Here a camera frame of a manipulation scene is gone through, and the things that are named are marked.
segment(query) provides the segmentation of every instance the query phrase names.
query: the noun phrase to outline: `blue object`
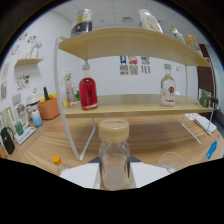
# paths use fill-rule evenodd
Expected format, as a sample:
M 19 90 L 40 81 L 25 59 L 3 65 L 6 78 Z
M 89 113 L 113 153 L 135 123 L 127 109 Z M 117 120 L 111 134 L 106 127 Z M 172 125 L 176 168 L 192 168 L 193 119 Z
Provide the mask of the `blue object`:
M 211 158 L 212 153 L 216 150 L 217 142 L 218 142 L 218 140 L 219 140 L 219 136 L 220 136 L 220 134 L 218 134 L 218 136 L 217 136 L 217 140 L 214 141 L 214 142 L 212 143 L 210 149 L 208 150 L 208 153 L 207 153 L 207 155 L 206 155 L 206 157 L 207 157 L 208 159 Z
M 43 124 L 40 112 L 38 110 L 33 111 L 31 117 L 33 118 L 33 124 L 35 125 L 35 127 L 39 127 Z

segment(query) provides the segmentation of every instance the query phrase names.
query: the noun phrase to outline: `jar lid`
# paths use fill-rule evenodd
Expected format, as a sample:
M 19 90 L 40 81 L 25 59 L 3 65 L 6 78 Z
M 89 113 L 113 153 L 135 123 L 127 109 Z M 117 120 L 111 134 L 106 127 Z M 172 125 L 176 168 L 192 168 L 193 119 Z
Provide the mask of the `jar lid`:
M 149 15 L 151 15 L 151 13 L 148 10 L 146 10 L 146 9 L 139 9 L 138 13 L 139 14 L 141 14 L 141 13 L 146 13 L 147 14 L 148 13 Z
M 34 115 L 34 114 L 39 114 L 39 113 L 40 113 L 39 110 L 36 110 L 36 109 L 35 109 L 35 110 L 32 111 L 31 114 Z
M 118 143 L 129 137 L 129 123 L 123 119 L 106 119 L 98 127 L 99 138 L 104 142 Z
M 164 64 L 164 68 L 171 70 L 171 65 L 170 64 Z
M 52 161 L 53 161 L 54 164 L 57 165 L 57 166 L 61 164 L 61 159 L 60 159 L 59 156 L 54 156 L 54 157 L 52 158 Z

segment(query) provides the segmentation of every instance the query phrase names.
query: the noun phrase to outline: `orange pot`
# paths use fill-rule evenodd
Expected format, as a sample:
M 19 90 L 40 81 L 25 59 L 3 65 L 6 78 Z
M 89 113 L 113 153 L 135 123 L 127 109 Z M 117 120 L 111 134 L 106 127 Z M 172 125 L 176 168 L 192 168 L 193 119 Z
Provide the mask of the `orange pot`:
M 51 120 L 60 114 L 57 99 L 38 102 L 37 105 L 43 120 Z

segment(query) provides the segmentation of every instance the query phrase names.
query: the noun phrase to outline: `shelf board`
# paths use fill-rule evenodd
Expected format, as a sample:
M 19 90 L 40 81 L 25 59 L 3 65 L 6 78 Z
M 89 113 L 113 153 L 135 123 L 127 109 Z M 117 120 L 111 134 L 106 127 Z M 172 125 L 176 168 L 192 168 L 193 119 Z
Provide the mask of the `shelf board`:
M 141 28 L 107 28 L 82 33 L 61 41 L 59 49 L 83 60 L 135 55 L 162 58 L 186 66 L 210 67 L 189 45 L 167 34 Z
M 43 60 L 44 60 L 43 58 L 20 58 L 16 62 L 15 66 L 38 64 L 39 62 Z
M 159 103 L 160 94 L 99 96 L 98 108 L 84 111 L 81 108 L 81 104 L 77 104 L 64 114 L 66 118 L 96 118 L 205 113 L 212 111 L 212 108 L 201 107 L 198 105 L 197 100 L 186 96 L 176 96 L 174 107 L 164 107 Z

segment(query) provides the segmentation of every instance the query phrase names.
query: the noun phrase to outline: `table surface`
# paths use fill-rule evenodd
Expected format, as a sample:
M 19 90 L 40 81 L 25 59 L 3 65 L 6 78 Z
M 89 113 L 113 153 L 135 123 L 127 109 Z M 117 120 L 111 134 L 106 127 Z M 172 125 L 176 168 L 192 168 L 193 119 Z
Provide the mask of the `table surface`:
M 96 118 L 96 127 L 103 118 Z M 184 157 L 185 167 L 204 162 L 211 144 L 216 140 L 218 131 L 204 139 L 204 131 L 194 121 L 185 117 L 185 125 L 204 142 L 200 145 L 194 137 L 181 125 L 182 115 L 122 117 L 130 124 L 128 144 L 131 155 L 143 163 L 156 165 L 159 157 L 166 152 L 176 152 Z M 69 130 L 78 153 L 82 149 L 92 131 L 92 121 L 88 118 L 67 118 Z M 223 138 L 220 137 L 217 149 L 210 160 L 223 157 Z M 56 166 L 52 162 L 54 155 L 59 155 L 64 163 L 71 167 L 84 165 L 99 152 L 100 139 L 98 128 L 89 144 L 83 161 L 78 161 L 67 139 L 60 115 L 53 120 L 43 121 L 43 125 L 22 145 L 15 142 L 15 151 L 7 155 L 8 159 L 37 166 L 56 175 Z

